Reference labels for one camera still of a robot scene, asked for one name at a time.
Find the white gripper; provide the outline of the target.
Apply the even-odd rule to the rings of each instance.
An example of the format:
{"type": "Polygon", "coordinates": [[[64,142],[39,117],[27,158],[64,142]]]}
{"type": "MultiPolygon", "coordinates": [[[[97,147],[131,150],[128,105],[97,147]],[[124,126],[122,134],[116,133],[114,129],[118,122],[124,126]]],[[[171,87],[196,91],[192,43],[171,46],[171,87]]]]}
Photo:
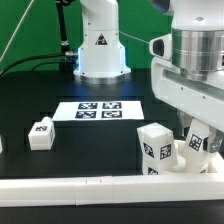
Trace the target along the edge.
{"type": "Polygon", "coordinates": [[[218,152],[224,140],[224,71],[210,72],[206,81],[191,81],[170,62],[154,57],[151,83],[156,98],[178,109],[181,136],[187,136],[193,117],[197,118],[216,128],[209,130],[203,150],[218,152]]]}

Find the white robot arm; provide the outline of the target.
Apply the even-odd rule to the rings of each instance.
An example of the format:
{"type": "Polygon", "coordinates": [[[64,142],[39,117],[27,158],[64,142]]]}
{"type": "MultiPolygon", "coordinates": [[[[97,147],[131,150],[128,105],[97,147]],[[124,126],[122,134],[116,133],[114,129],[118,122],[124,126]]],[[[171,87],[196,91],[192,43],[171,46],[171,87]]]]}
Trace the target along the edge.
{"type": "MultiPolygon", "coordinates": [[[[204,122],[211,135],[191,137],[210,153],[224,140],[224,0],[148,0],[172,17],[171,32],[149,42],[156,98],[204,122]]],[[[77,79],[108,83],[130,72],[119,41],[116,0],[80,0],[83,43],[77,79]]]]}

